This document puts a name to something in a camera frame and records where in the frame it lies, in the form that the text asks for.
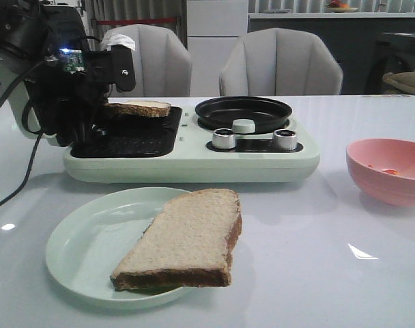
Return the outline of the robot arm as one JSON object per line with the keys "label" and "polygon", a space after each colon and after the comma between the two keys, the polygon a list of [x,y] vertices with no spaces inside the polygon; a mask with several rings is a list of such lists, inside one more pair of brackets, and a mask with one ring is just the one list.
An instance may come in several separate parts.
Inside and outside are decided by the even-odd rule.
{"label": "robot arm", "polygon": [[112,86],[133,90],[134,42],[93,51],[77,9],[0,1],[0,105],[28,138],[69,146],[89,141]]}

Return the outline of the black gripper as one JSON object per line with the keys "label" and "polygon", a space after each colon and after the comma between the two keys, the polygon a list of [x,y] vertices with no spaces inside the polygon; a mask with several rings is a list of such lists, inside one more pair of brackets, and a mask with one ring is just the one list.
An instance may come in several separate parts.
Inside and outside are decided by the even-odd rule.
{"label": "black gripper", "polygon": [[88,139],[110,86],[131,91],[136,85],[132,50],[113,45],[104,51],[60,48],[37,69],[23,127],[33,135],[53,137],[61,147]]}

